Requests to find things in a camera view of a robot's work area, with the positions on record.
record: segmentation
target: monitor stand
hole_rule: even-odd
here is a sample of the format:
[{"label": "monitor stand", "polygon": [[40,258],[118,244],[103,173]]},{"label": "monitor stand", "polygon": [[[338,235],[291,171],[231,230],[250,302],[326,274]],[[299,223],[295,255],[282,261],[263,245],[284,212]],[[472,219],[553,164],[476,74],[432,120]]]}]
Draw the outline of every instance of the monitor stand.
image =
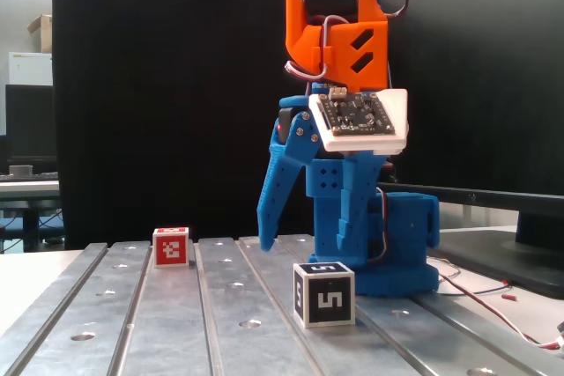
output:
[{"label": "monitor stand", "polygon": [[517,234],[441,232],[429,254],[554,299],[564,299],[564,219],[519,213]]}]

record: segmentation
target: black monitor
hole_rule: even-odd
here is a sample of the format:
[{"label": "black monitor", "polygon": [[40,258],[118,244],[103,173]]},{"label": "black monitor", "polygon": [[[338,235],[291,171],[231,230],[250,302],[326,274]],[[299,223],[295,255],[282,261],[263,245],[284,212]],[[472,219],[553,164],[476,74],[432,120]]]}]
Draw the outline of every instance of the black monitor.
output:
[{"label": "black monitor", "polygon": [[6,86],[6,136],[10,165],[56,170],[55,109],[49,85]]},{"label": "black monitor", "polygon": [[[381,0],[393,11],[404,0]],[[409,93],[399,184],[519,211],[517,232],[444,232],[432,252],[564,298],[564,10],[560,0],[410,0],[390,21],[390,74]]]}]

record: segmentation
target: white cabinet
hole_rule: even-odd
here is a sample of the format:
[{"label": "white cabinet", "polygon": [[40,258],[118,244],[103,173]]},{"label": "white cabinet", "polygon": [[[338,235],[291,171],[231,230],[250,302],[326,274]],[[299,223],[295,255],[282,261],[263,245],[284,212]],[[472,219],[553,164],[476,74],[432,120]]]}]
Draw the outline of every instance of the white cabinet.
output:
[{"label": "white cabinet", "polygon": [[8,84],[53,85],[50,53],[9,53]]}]

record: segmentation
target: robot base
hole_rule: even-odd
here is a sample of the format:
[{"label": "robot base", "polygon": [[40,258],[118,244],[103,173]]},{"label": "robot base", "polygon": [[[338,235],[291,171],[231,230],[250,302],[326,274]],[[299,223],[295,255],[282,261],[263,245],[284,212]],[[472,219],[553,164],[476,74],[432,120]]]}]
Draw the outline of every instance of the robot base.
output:
[{"label": "robot base", "polygon": [[[319,261],[312,254],[308,262]],[[439,271],[429,264],[414,267],[373,265],[353,270],[357,295],[399,298],[439,289]]]}]

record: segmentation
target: chair backrest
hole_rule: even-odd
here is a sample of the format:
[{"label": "chair backrest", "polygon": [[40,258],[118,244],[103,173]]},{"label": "chair backrest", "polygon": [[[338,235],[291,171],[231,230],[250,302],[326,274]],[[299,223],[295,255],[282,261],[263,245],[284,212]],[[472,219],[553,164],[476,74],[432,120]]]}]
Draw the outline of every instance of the chair backrest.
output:
[{"label": "chair backrest", "polygon": [[[53,0],[67,248],[256,234],[285,75],[285,0]],[[294,190],[280,231],[310,230]]]}]

